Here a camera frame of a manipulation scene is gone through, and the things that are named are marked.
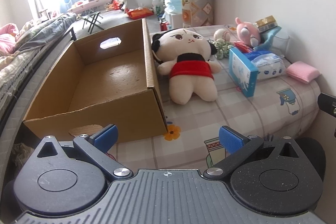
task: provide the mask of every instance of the green crochet flower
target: green crochet flower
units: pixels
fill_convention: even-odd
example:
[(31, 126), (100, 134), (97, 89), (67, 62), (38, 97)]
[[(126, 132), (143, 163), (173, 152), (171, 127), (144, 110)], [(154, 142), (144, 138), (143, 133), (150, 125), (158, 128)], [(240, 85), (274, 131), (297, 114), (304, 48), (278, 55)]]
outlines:
[(233, 47), (229, 41), (224, 41), (224, 39), (217, 39), (212, 41), (217, 49), (216, 58), (223, 59), (229, 56), (230, 49)]

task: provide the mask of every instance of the plaid tablecloth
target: plaid tablecloth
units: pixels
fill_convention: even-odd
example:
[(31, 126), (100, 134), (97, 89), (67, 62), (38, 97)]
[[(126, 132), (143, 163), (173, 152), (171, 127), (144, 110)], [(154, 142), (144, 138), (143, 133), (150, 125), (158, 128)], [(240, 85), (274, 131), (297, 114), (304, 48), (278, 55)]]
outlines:
[[(209, 39), (220, 28), (231, 33), (232, 41), (238, 40), (234, 25), (190, 29)], [(316, 117), (320, 88), (315, 81), (307, 85), (286, 75), (261, 80), (257, 82), (254, 96), (246, 98), (228, 74), (228, 58), (219, 62), (223, 70), (214, 75), (218, 89), (215, 102), (205, 102), (194, 95), (186, 105), (175, 104), (169, 98), (168, 78), (162, 77), (159, 82), (167, 134), (120, 143), (109, 153), (134, 172), (139, 168), (200, 169), (203, 172), (228, 155), (218, 141), (218, 130), (223, 125), (245, 136), (255, 134), (272, 140), (297, 137)]]

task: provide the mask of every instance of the pink pig toy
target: pink pig toy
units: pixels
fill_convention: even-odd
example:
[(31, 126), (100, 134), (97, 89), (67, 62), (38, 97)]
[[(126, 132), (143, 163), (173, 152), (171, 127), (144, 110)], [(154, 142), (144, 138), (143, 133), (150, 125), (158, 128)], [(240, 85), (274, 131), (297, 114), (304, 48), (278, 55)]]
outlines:
[(242, 22), (238, 17), (236, 24), (239, 40), (250, 47), (257, 47), (261, 41), (258, 28), (251, 22)]

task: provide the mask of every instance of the gray ribbed plate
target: gray ribbed plate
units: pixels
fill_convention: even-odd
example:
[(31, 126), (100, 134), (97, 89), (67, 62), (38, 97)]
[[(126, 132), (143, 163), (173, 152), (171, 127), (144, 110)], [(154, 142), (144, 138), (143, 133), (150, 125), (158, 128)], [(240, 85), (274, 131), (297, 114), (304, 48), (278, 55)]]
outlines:
[(28, 213), (19, 224), (322, 224), (311, 212), (280, 218), (260, 215), (240, 205), (222, 182), (203, 179), (197, 170), (139, 170), (111, 184), (91, 208), (63, 218)]

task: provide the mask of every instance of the baseball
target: baseball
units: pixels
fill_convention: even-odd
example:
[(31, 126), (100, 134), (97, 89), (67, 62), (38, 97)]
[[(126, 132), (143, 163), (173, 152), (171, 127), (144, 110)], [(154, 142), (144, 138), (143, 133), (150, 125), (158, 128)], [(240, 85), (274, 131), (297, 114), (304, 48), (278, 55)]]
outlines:
[(216, 41), (217, 39), (223, 39), (224, 41), (230, 41), (230, 33), (225, 29), (218, 29), (215, 31), (215, 34), (213, 35), (213, 39)]

